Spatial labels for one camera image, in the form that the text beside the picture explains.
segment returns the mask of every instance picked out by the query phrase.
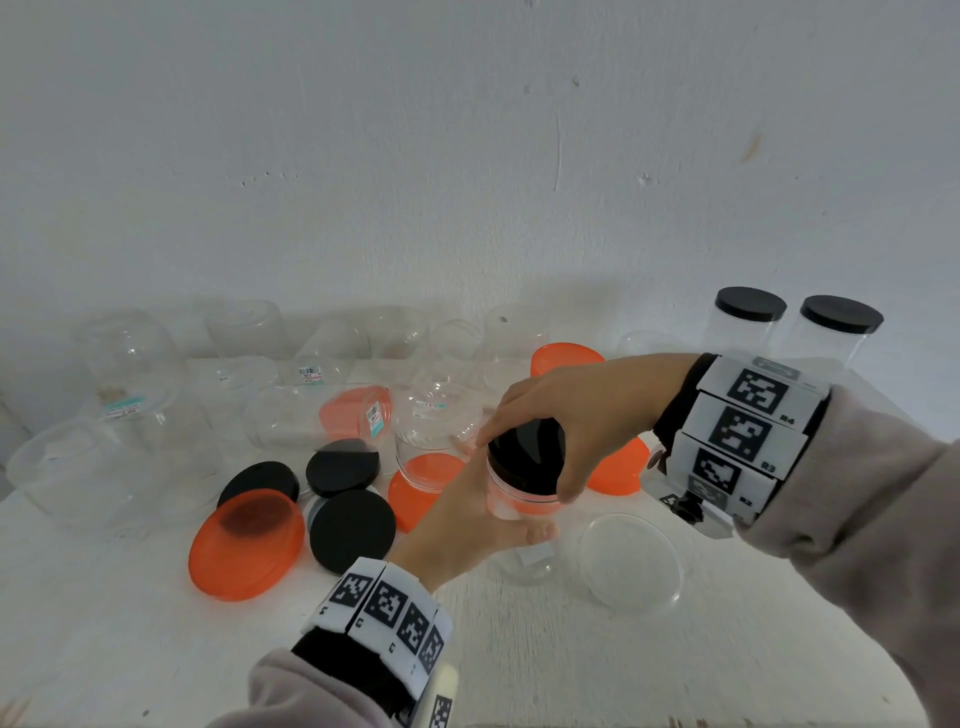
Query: table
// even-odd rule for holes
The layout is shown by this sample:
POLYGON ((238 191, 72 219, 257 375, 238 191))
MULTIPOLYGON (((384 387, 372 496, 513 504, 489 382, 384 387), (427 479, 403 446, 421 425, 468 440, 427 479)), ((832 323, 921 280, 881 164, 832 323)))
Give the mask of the table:
MULTIPOLYGON (((302 474, 308 454, 281 459, 302 474)), ((224 482, 267 457, 234 452, 224 482)), ((613 614, 573 568, 536 588, 490 565, 462 576, 439 592, 456 625, 444 656, 461 670, 455 724, 925 725, 893 662, 788 564, 710 541, 643 493, 585 494, 561 516, 564 557, 593 516, 617 511, 654 523, 682 554, 677 607, 613 614)), ((31 726, 191 726, 245 705, 250 666, 294 643, 335 577, 305 548, 263 596, 214 601, 186 573, 198 525, 80 540, 20 494, 0 503, 0 709, 29 700, 31 726)))

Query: person's right hand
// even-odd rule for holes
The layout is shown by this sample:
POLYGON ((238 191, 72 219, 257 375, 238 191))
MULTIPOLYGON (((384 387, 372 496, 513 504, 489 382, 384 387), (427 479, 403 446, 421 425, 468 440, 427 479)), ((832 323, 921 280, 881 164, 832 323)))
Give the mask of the person's right hand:
POLYGON ((601 460, 657 423, 699 355, 630 356, 561 367, 519 381, 507 390, 496 413, 480 430, 477 445, 485 446, 511 427, 554 418, 566 436, 557 494, 561 502, 572 502, 584 492, 601 460))

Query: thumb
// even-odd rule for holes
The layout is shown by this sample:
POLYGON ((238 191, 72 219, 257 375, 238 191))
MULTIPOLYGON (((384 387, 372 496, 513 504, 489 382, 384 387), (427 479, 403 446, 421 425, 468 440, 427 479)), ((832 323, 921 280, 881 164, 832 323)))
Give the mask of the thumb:
POLYGON ((561 503, 572 503, 584 492, 593 470, 603 459, 583 436, 566 433, 564 469, 557 478, 557 496, 561 503))
POLYGON ((497 551, 518 546, 535 546, 545 541, 553 541, 560 535, 560 529, 552 521, 535 521, 534 519, 520 521, 497 519, 495 531, 497 551))

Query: wall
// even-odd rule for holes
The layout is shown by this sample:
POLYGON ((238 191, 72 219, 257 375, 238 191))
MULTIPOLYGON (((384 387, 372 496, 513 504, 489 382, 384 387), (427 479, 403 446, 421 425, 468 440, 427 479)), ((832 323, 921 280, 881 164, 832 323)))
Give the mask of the wall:
POLYGON ((538 299, 556 337, 695 339, 713 292, 830 292, 859 369, 960 434, 949 0, 0 4, 0 372, 34 428, 69 326, 538 299))

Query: person's left hand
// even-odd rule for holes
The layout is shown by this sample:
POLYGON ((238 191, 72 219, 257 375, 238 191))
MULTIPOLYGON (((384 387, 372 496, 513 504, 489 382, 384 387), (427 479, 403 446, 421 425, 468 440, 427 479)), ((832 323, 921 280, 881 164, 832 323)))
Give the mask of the person's left hand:
POLYGON ((420 523, 387 555, 429 592, 497 551, 555 539, 556 524, 504 521, 487 510, 487 449, 479 448, 420 523))

